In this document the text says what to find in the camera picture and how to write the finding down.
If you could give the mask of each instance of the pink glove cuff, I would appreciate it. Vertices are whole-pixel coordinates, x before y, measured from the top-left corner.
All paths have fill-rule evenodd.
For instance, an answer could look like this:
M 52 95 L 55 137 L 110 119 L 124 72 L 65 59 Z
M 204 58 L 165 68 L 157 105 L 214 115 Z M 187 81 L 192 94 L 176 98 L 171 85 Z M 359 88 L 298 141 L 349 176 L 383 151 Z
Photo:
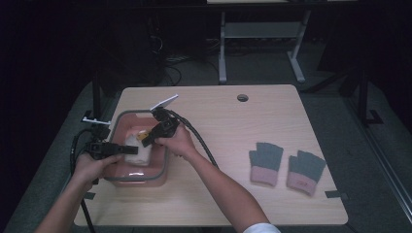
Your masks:
M 313 196 L 313 194 L 315 193 L 316 184 L 317 183 L 315 181 L 301 174 L 288 172 L 288 180 L 286 183 L 288 187 L 302 190 L 310 196 Z
M 252 166 L 251 181 L 275 186 L 278 181 L 278 172 L 268 168 Z

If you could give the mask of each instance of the clear plastic container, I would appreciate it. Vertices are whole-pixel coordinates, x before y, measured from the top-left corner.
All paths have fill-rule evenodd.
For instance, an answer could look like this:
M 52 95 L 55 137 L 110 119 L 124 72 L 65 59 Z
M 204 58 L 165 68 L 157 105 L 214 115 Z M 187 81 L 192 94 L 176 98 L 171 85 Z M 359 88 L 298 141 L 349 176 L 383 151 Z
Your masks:
M 124 145 L 125 139 L 145 129 L 152 129 L 158 124 L 149 110 L 126 111 L 119 115 L 111 143 Z M 151 160 L 148 166 L 138 166 L 122 159 L 109 165 L 104 171 L 104 179 L 116 186 L 161 186 L 166 182 L 168 151 L 166 147 L 153 144 Z

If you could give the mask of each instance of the white object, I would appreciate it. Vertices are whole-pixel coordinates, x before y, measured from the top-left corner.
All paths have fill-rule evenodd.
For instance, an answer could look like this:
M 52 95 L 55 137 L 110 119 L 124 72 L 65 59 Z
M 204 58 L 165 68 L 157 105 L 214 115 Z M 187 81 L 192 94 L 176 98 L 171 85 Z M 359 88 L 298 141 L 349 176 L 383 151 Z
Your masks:
M 139 152 L 137 154 L 126 154 L 124 156 L 124 161 L 139 165 L 139 166 L 148 166 L 151 162 L 151 151 L 152 145 L 148 145 L 147 147 L 143 147 L 142 142 L 137 140 L 136 135 L 131 134 L 129 137 L 126 138 L 124 141 L 126 146 L 138 147 Z
M 107 125 L 110 125 L 112 123 L 110 121 L 107 121 L 107 122 L 100 121 L 100 120 L 97 120 L 96 118 L 95 119 L 88 119 L 87 117 L 83 117 L 83 121 L 91 122 L 91 123 L 107 124 Z
M 243 233 L 281 233 L 276 226 L 270 223 L 257 223 L 248 227 Z
M 159 102 L 158 104 L 154 105 L 153 107 L 151 107 L 151 111 L 153 111 L 155 108 L 157 107 L 162 107 L 162 108 L 166 108 L 166 106 L 168 106 L 170 103 L 173 102 L 173 100 L 175 100 L 177 97 L 179 97 L 178 94 L 173 95 L 172 97 L 165 99 L 161 102 Z

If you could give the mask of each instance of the round hole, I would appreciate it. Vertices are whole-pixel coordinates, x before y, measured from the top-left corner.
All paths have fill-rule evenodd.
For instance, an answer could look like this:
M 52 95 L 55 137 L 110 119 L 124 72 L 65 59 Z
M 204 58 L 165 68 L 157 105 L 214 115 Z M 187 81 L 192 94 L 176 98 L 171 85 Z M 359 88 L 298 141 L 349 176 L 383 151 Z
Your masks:
M 245 94 L 240 94 L 237 96 L 237 100 L 239 100 L 240 102 L 246 102 L 249 100 L 249 97 Z

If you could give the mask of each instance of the black cable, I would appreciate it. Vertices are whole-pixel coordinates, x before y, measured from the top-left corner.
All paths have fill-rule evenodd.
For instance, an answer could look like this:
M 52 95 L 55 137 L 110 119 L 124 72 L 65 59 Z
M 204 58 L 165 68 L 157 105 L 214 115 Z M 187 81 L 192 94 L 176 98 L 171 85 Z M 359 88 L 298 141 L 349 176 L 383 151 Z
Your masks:
M 216 68 L 215 64 L 213 64 L 213 63 L 210 62 L 210 61 L 204 61 L 204 62 L 206 62 L 206 63 L 208 63 L 209 65 L 211 65 L 211 66 L 213 67 L 213 69 L 219 74 L 219 70 L 218 70 L 218 68 Z
M 346 222 L 345 224 L 352 232 L 354 233 L 359 233 L 352 225 L 349 224 L 349 222 Z
M 78 154 L 76 154 L 76 147 L 77 147 L 77 144 L 79 142 L 79 138 L 82 136 L 82 134 L 84 134 L 86 132 L 91 132 L 91 131 L 92 131 L 91 129 L 83 129 L 82 131 L 80 131 L 73 138 L 72 148 L 70 149 L 70 174 L 71 174 L 71 176 L 73 176 L 73 174 L 75 173 L 76 160 L 77 160 L 77 157 L 78 157 Z M 93 223 L 91 222 L 91 217 L 90 217 L 90 214 L 88 213 L 88 209 L 87 209 L 87 206 L 86 206 L 85 199 L 82 200 L 81 206 L 82 206 L 83 212 L 85 213 L 85 218 L 86 218 L 86 221 L 87 221 L 88 230 L 91 233 L 95 233 L 96 231 L 94 230 Z
M 173 82 L 172 77 L 169 74 L 167 74 L 167 76 L 170 79 L 171 85 L 176 86 L 177 84 L 179 84 L 179 82 L 182 80 L 182 72 L 178 68 L 175 68 L 175 67 L 172 67 L 172 66 L 165 66 L 165 68 L 172 69 L 172 70 L 176 71 L 179 74 L 179 79 L 175 83 Z
M 173 112 L 171 110 L 164 109 L 164 111 L 166 111 L 166 113 L 172 115 L 173 117 L 177 118 L 180 122 L 182 122 L 185 126 L 188 127 L 188 129 L 194 134 L 194 136 L 196 136 L 197 140 L 199 140 L 200 144 L 205 149 L 211 163 L 219 169 L 218 163 L 216 162 L 216 160 L 213 157 L 212 153 L 209 151 L 209 149 L 207 148 L 207 146 L 206 146 L 205 142 L 203 141 L 202 137 L 197 132 L 197 130 L 190 124 L 190 122 L 187 119 L 185 119 L 184 117 L 176 114 L 175 112 Z

